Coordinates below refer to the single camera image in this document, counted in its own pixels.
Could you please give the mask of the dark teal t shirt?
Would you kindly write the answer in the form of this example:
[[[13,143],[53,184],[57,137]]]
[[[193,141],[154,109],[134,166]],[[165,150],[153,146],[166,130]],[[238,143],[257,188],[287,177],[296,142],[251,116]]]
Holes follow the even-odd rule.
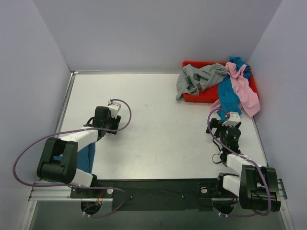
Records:
[[[63,184],[90,187],[95,144],[78,150],[78,143],[50,138],[46,141],[37,175],[41,179]]]

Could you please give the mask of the pink t shirt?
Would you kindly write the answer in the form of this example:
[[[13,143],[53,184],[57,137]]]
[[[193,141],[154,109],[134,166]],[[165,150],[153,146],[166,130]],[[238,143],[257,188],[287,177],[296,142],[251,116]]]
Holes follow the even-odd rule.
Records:
[[[227,62],[225,64],[227,74],[230,75],[232,88],[239,97],[239,108],[244,110],[249,117],[253,117],[260,111],[260,102],[257,93],[251,89],[249,81],[244,78],[243,72],[246,66],[247,65],[244,64],[239,71],[237,71],[235,63]],[[218,102],[220,102],[219,99],[212,104],[211,111],[215,113],[217,113],[217,111],[227,113],[218,105]]]

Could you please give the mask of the grey t shirt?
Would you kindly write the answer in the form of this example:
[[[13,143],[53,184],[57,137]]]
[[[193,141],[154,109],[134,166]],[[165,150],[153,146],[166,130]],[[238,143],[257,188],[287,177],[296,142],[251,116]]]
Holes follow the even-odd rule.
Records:
[[[177,82],[176,99],[179,100],[183,94],[199,95],[214,85],[221,83],[227,75],[227,69],[224,65],[215,63],[202,68],[196,68],[190,64],[183,67]]]

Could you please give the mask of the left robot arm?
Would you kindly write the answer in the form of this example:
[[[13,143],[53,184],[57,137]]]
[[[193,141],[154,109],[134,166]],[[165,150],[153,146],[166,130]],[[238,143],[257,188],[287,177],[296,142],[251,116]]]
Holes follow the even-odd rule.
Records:
[[[83,149],[90,149],[107,133],[116,134],[121,116],[118,115],[121,105],[112,103],[98,106],[94,116],[91,117],[80,132],[73,132],[66,136],[46,140],[43,152],[37,167],[37,176],[44,180],[51,180],[74,186],[81,186],[87,197],[97,195],[99,186],[97,178],[91,173],[93,161],[92,154],[84,158],[88,171],[78,168],[78,153]]]

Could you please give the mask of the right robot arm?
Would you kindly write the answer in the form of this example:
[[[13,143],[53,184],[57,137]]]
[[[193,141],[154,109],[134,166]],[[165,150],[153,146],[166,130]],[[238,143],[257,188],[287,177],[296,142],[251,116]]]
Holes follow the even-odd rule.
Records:
[[[239,149],[241,122],[229,118],[221,121],[216,118],[207,119],[206,133],[213,138],[218,148],[219,161],[233,170],[233,173],[221,172],[214,184],[214,194],[219,197],[231,197],[232,201],[213,201],[212,206],[225,217],[232,216],[235,203],[243,209],[252,210],[254,215],[268,215],[281,208],[277,172],[274,168],[261,166]]]

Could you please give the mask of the red plastic bin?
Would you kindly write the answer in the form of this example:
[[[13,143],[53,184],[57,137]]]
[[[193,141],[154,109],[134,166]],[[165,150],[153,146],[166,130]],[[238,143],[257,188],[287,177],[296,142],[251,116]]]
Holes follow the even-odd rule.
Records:
[[[185,61],[183,62],[183,67],[185,67],[186,65],[190,64],[193,67],[196,68],[202,68],[204,66],[207,65],[212,65],[215,64],[216,62],[212,62],[212,63],[202,63],[202,62],[188,62]],[[253,77],[250,77],[249,80],[249,86],[251,87],[251,89],[254,91],[256,88],[253,87],[253,85],[255,84]],[[199,95],[189,95],[187,93],[183,94],[184,97],[184,101],[185,102],[192,102],[192,103],[211,103],[213,104],[214,102],[216,102],[218,100],[218,93],[217,93],[217,89],[218,89],[218,84],[214,85],[204,91],[200,91]]]

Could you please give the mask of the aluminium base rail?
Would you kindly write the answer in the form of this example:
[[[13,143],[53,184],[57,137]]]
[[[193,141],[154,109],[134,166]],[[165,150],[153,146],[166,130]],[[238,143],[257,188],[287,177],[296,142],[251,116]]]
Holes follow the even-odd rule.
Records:
[[[94,200],[99,197],[100,190],[98,189],[80,189],[75,186],[47,186],[48,183],[40,181],[35,187],[32,188],[29,196],[30,201],[60,201],[66,199],[79,199],[79,200]],[[113,197],[114,188],[124,190],[129,196],[136,197],[137,195],[148,196],[186,196],[191,185],[180,185],[178,183],[162,182],[162,181],[107,181],[104,187],[104,194],[102,199],[111,199]]]

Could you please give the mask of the bright turquoise t shirt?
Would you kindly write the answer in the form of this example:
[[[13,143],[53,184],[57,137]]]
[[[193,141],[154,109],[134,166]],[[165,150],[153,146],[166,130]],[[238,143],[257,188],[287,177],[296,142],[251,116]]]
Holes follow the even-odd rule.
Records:
[[[235,63],[236,64],[236,69],[239,71],[239,69],[246,64],[241,57],[230,57],[229,62]],[[244,69],[244,78],[246,78],[248,81],[250,80],[251,77],[251,70],[250,66],[247,65],[246,68]],[[230,80],[230,75],[226,75],[225,78],[221,83],[218,84],[218,89],[217,89],[219,101],[218,105],[226,111],[226,112],[237,112],[242,114],[241,109],[239,108],[239,97],[235,94],[233,88],[232,88],[232,83]],[[226,115],[222,111],[217,111],[217,114],[220,116],[222,121],[226,120]]]

